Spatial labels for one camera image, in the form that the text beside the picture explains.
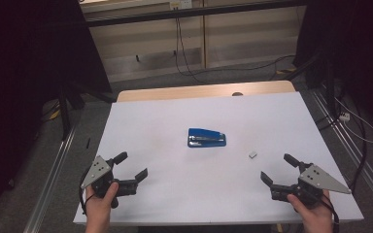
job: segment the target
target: stapler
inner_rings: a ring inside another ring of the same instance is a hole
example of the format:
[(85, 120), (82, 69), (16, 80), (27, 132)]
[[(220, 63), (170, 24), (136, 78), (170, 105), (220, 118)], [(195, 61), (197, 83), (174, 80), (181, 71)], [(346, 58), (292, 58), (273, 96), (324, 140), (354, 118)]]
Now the stapler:
[(187, 145), (190, 148), (225, 147), (226, 138), (223, 133), (201, 128), (188, 130)]

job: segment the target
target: hand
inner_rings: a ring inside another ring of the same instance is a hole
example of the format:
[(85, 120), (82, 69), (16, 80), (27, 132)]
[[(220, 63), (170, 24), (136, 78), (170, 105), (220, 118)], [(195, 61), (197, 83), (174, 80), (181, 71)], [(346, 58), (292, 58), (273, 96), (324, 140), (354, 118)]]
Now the hand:
[[(329, 191), (324, 190), (325, 195), (329, 200)], [(287, 199), (291, 205), (302, 216), (305, 233), (331, 233), (332, 232), (332, 212), (323, 204), (319, 204), (312, 210), (309, 210), (302, 202), (294, 195), (289, 194)], [(329, 204), (328, 200), (323, 197), (323, 202)]]
[(104, 198), (92, 196), (95, 191), (89, 185), (86, 188), (86, 233), (104, 233), (110, 225), (111, 202), (118, 191), (118, 183), (112, 183)]

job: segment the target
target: power outlet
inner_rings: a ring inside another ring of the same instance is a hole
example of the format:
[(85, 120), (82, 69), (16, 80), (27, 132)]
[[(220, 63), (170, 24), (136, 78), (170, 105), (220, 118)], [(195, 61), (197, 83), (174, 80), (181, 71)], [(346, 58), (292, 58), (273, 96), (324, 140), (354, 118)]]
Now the power outlet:
[(169, 9), (171, 11), (181, 9), (181, 2), (180, 1), (171, 1), (169, 2)]
[(346, 122), (348, 122), (348, 121), (350, 120), (350, 114), (349, 114), (349, 113), (341, 113), (341, 115), (340, 115), (340, 119), (341, 119), (342, 121), (346, 121)]
[(192, 0), (181, 0), (181, 9), (191, 9), (192, 8)]

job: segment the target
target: cable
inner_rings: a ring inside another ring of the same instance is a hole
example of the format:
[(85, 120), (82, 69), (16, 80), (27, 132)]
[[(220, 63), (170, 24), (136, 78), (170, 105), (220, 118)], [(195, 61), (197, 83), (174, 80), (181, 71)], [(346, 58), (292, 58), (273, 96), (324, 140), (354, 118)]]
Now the cable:
[[(187, 63), (187, 57), (186, 57), (186, 54), (185, 54), (185, 48), (184, 48), (184, 42), (183, 42), (183, 36), (182, 36), (181, 23), (180, 23), (180, 19), (179, 18), (176, 18), (176, 23), (177, 23), (177, 51), (176, 51), (176, 55), (175, 55), (175, 63), (176, 63), (178, 72), (181, 75), (183, 75), (183, 76), (192, 76), (199, 83), (209, 84), (209, 83), (205, 83), (205, 82), (202, 82), (202, 81), (196, 79), (196, 77), (195, 77), (196, 75), (200, 75), (200, 74), (204, 74), (204, 73), (209, 73), (209, 72), (217, 72), (217, 71), (252, 71), (252, 70), (258, 70), (258, 69), (266, 68), (266, 67), (269, 67), (269, 66), (272, 66), (272, 65), (276, 65), (277, 62), (279, 62), (279, 61), (281, 61), (281, 60), (283, 60), (285, 58), (295, 57), (295, 55), (281, 56), (281, 57), (278, 57), (273, 62), (270, 62), (270, 63), (268, 63), (266, 65), (253, 67), (253, 68), (224, 68), (224, 69), (217, 69), (217, 70), (204, 70), (204, 71), (198, 71), (198, 72), (192, 73), (190, 71), (189, 65)], [(184, 73), (184, 72), (182, 72), (180, 70), (180, 67), (179, 67), (179, 64), (178, 64), (179, 41), (181, 41), (181, 46), (182, 46), (182, 50), (183, 50), (184, 60), (186, 62), (186, 68), (187, 68), (187, 72), (186, 73)]]
[(184, 61), (186, 62), (186, 68), (187, 70), (189, 71), (190, 75), (199, 83), (204, 83), (204, 84), (208, 84), (208, 83), (205, 83), (205, 82), (202, 82), (198, 79), (196, 79), (196, 77), (192, 74), (192, 72), (190, 71), (189, 69), (189, 65), (187, 64), (187, 57), (186, 57), (186, 52), (185, 52), (185, 48), (184, 48), (184, 42), (183, 42), (183, 35), (182, 35), (182, 30), (181, 30), (181, 23), (180, 23), (180, 19), (179, 18), (175, 18), (175, 21), (177, 22), (177, 53), (175, 54), (175, 63), (177, 65), (177, 69), (178, 71), (180, 72), (181, 75), (184, 75), (184, 73), (181, 72), (180, 70), (180, 67), (178, 66), (178, 42), (181, 40), (181, 46), (183, 47), (183, 55), (184, 55)]
[(284, 60), (285, 58), (289, 58), (289, 57), (295, 57), (295, 55), (287, 55), (287, 56), (282, 56), (282, 57), (278, 57), (275, 61), (274, 61), (274, 74), (271, 76), (271, 78), (268, 79), (268, 81), (272, 81), (274, 79), (274, 77), (277, 75), (277, 63), (279, 61), (282, 61)]
[(332, 214), (334, 215), (334, 224), (332, 225), (332, 232), (333, 233), (338, 233), (339, 232), (339, 227), (340, 227), (340, 218), (338, 214), (335, 212), (334, 206), (332, 205), (331, 200), (325, 195), (323, 197), (326, 199), (328, 203), (325, 203), (322, 199), (317, 198), (315, 195), (313, 195), (311, 192), (308, 190), (304, 190), (305, 193), (310, 196), (311, 198), (315, 199), (316, 201), (320, 202), (323, 206), (325, 206), (327, 209), (329, 209)]
[[(356, 105), (356, 112), (360, 116), (360, 110), (357, 107), (357, 105)], [(365, 127), (364, 127), (363, 121), (361, 121), (360, 123), (356, 122), (356, 124), (358, 124), (359, 130), (361, 131), (361, 134), (362, 134), (362, 138), (365, 138), (366, 137), (366, 132), (365, 132)], [(351, 193), (353, 195), (356, 193), (356, 182), (357, 182), (358, 177), (359, 177), (360, 173), (362, 172), (362, 169), (365, 165), (366, 158), (367, 158), (367, 142), (362, 141), (362, 158), (359, 161), (358, 167), (356, 168), (356, 173), (354, 174), (353, 181), (349, 184), (349, 189), (351, 190)]]
[[(354, 115), (355, 117), (357, 117), (358, 119), (360, 119), (362, 122), (364, 122), (364, 123), (366, 123), (367, 125), (369, 125), (372, 129), (373, 129), (373, 126), (370, 124), (370, 123), (368, 123), (365, 119), (363, 119), (363, 118), (361, 118), (360, 116), (358, 116), (358, 115), (356, 115), (353, 111), (351, 111), (350, 109), (348, 109), (343, 103), (341, 103), (341, 101), (339, 101), (338, 99), (336, 99), (335, 98), (335, 100), (345, 109), (345, 110), (347, 110), (350, 114), (352, 114), (352, 115)], [(365, 138), (362, 138), (362, 137), (360, 137), (359, 135), (357, 135), (353, 130), (351, 130), (349, 127), (348, 127), (348, 125), (347, 125), (347, 123), (345, 122), (345, 120), (344, 120), (344, 125), (346, 126), (346, 128), (352, 133), (352, 134), (354, 134), (356, 137), (358, 137), (358, 138), (360, 138), (360, 140), (362, 140), (362, 141), (365, 141), (365, 142), (367, 142), (367, 143), (372, 143), (373, 144), (373, 141), (369, 141), (369, 140), (367, 140), (367, 139), (365, 139)]]
[(81, 207), (83, 208), (83, 215), (86, 215), (86, 202), (92, 198), (92, 196), (90, 196), (89, 198), (87, 198), (84, 202), (84, 198), (83, 198), (83, 194), (84, 194), (84, 189), (81, 188), (81, 184), (83, 183), (85, 177), (86, 177), (86, 174), (89, 172), (89, 169), (90, 169), (90, 166), (87, 167), (83, 173), (83, 175), (81, 176), (81, 181), (79, 183), (79, 191), (78, 191), (78, 195), (80, 197), (80, 202), (81, 202)]
[(301, 28), (301, 20), (299, 19), (299, 12), (298, 12), (299, 6), (296, 7), (295, 12), (296, 12), (296, 18), (298, 19), (298, 26)]
[(336, 122), (337, 122), (337, 120), (334, 119), (334, 120), (332, 120), (328, 125), (323, 126), (323, 127), (319, 128), (318, 130), (319, 130), (319, 131), (323, 131), (323, 130), (325, 130), (326, 128), (328, 128), (328, 127), (332, 126), (333, 124), (335, 124)]
[(326, 115), (326, 116), (324, 116), (323, 118), (317, 119), (317, 120), (315, 121), (315, 124), (320, 123), (321, 121), (325, 120), (327, 117), (329, 117), (329, 115)]

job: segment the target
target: white table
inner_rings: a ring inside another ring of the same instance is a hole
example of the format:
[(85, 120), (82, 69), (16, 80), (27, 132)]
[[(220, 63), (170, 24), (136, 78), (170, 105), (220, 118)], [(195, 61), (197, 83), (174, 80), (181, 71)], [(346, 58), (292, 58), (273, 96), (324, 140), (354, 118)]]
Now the white table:
[[(225, 133), (224, 148), (191, 149), (187, 130)], [(256, 150), (258, 156), (248, 157)], [(112, 225), (263, 224), (299, 222), (289, 203), (273, 201), (259, 178), (297, 182), (290, 153), (314, 162), (345, 184), (320, 132), (297, 92), (254, 96), (118, 102), (113, 105), (98, 154), (105, 159), (128, 152), (116, 178), (149, 176), (135, 196), (119, 198)], [(331, 192), (341, 221), (363, 216), (352, 195)], [(85, 223), (81, 207), (76, 223)]]

